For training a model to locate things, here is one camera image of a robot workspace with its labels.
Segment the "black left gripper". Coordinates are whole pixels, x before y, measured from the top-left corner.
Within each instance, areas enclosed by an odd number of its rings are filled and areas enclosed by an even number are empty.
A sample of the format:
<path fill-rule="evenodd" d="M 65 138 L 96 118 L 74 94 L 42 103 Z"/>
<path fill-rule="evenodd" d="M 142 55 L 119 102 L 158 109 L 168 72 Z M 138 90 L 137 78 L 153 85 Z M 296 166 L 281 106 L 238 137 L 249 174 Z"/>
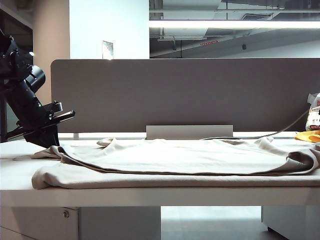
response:
<path fill-rule="evenodd" d="M 49 148 L 51 146 L 60 146 L 58 138 L 58 124 L 71 120 L 75 117 L 76 112 L 71 110 L 59 116 L 54 116 L 47 123 L 41 126 L 26 128 L 24 126 L 18 126 L 14 130 L 11 130 L 4 134 L 4 137 L 9 140 L 24 136 L 27 142 L 36 144 L 38 146 Z"/>

